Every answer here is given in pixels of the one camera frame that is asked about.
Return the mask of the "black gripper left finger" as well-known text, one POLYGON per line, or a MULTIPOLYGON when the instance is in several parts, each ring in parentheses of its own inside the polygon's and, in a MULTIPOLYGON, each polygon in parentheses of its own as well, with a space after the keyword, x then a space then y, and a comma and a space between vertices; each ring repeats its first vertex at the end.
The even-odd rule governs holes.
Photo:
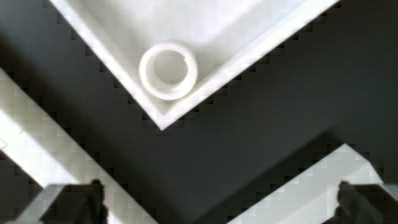
POLYGON ((105 186, 52 184, 39 192, 13 224, 109 224, 105 186))

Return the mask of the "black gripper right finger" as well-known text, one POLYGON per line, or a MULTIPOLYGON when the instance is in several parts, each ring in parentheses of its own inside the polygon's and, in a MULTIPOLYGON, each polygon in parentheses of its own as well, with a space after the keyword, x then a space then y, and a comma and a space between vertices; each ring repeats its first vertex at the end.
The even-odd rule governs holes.
POLYGON ((338 208, 324 224, 398 224, 398 184, 343 181, 338 208))

